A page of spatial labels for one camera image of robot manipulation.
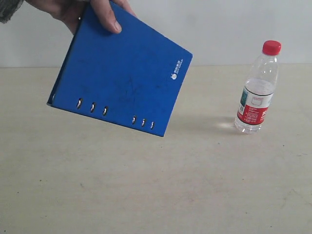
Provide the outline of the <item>grey sleeved forearm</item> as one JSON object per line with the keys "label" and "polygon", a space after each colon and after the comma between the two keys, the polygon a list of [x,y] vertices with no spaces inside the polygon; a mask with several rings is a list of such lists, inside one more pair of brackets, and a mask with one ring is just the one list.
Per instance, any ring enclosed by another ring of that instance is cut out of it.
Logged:
{"label": "grey sleeved forearm", "polygon": [[24,0],[0,0],[0,22],[7,23],[23,2]]}

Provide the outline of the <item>person's open hand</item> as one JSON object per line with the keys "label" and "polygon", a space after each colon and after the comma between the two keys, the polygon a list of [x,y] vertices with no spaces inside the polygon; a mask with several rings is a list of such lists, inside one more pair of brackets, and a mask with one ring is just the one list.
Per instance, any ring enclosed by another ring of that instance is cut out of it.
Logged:
{"label": "person's open hand", "polygon": [[28,0],[27,3],[63,22],[72,34],[77,30],[87,3],[90,3],[105,29],[115,34],[120,33],[122,30],[115,17],[110,0]]}

